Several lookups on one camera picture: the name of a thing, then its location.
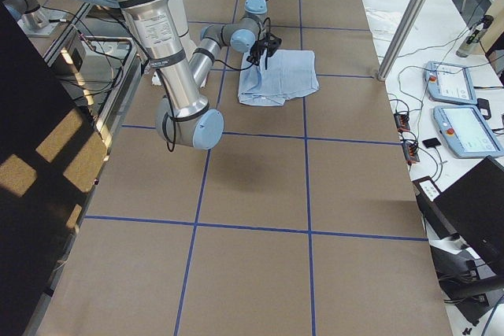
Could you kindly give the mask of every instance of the black monitor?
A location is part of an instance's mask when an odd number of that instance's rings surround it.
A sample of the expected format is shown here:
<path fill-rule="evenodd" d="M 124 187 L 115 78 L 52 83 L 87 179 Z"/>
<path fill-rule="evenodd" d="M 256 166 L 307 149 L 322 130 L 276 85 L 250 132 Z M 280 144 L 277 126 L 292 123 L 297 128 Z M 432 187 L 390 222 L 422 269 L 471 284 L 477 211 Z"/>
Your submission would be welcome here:
<path fill-rule="evenodd" d="M 494 273 L 504 275 L 504 167 L 485 157 L 434 202 Z"/>

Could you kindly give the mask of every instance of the label on robot arm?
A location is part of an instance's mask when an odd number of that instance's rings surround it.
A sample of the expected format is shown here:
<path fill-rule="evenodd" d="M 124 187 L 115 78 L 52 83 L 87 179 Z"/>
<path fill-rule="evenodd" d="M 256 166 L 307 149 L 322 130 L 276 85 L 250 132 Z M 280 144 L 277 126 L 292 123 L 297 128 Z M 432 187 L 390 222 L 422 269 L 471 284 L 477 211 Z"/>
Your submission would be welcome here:
<path fill-rule="evenodd" d="M 430 180 L 422 181 L 420 183 L 420 186 L 424 190 L 424 193 L 427 195 L 428 199 L 431 200 L 431 202 L 439 196 L 439 191 L 435 188 L 434 184 L 432 184 Z"/>
<path fill-rule="evenodd" d="M 145 47 L 160 46 L 173 38 L 173 31 L 165 14 L 138 20 L 135 25 Z"/>

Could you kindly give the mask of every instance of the metal pole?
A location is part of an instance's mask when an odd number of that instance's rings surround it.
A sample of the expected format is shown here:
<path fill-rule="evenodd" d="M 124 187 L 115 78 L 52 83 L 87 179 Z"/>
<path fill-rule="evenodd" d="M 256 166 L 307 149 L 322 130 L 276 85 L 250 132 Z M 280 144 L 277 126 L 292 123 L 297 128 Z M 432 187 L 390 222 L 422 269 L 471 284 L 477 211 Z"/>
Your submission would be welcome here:
<path fill-rule="evenodd" d="M 399 55 L 399 51 L 401 51 L 402 45 L 404 45 L 406 37 L 408 37 L 408 34 L 410 33 L 410 30 L 424 3 L 425 0 L 409 0 L 409 4 L 406 7 L 406 11 L 402 16 L 397 31 L 394 34 L 391 45 L 388 47 L 384 60 L 382 61 L 381 66 L 378 69 L 378 73 L 376 74 L 376 78 L 378 80 L 384 81 L 387 78 L 392 66 L 394 65 L 395 59 Z"/>

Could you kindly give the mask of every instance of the blue cloth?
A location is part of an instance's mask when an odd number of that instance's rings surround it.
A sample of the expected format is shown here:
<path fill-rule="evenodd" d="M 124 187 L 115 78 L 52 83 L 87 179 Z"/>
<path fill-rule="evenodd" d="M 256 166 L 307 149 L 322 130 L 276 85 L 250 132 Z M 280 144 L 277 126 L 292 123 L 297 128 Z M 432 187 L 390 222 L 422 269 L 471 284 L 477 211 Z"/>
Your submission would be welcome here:
<path fill-rule="evenodd" d="M 242 68 L 250 65 L 246 56 Z M 279 106 L 286 100 L 312 94 L 318 87 L 313 51 L 277 50 L 268 58 L 267 70 L 263 54 L 259 67 L 240 72 L 238 99 L 247 105 Z"/>

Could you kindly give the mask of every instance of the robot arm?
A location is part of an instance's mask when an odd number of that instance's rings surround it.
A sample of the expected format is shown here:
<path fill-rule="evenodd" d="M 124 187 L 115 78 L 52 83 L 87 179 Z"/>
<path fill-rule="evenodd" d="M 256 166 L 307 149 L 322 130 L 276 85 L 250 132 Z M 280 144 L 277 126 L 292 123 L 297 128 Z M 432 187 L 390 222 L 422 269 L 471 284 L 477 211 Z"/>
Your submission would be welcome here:
<path fill-rule="evenodd" d="M 266 49 L 270 52 L 269 44 L 265 42 L 271 36 L 265 31 L 265 0 L 247 0 L 246 12 L 236 24 L 204 29 L 201 44 L 194 51 L 191 62 L 180 42 L 168 0 L 83 1 L 119 7 L 130 31 L 149 58 L 150 66 L 157 70 L 167 94 L 157 111 L 159 135 L 167 142 L 196 149 L 214 147 L 224 130 L 224 120 L 217 110 L 209 108 L 208 99 L 198 89 L 223 46 L 246 53 L 255 45 L 253 51 L 257 54 Z"/>
<path fill-rule="evenodd" d="M 46 14 L 37 0 L 0 0 L 11 16 L 19 21 L 23 19 L 26 26 L 35 31 L 49 24 Z"/>

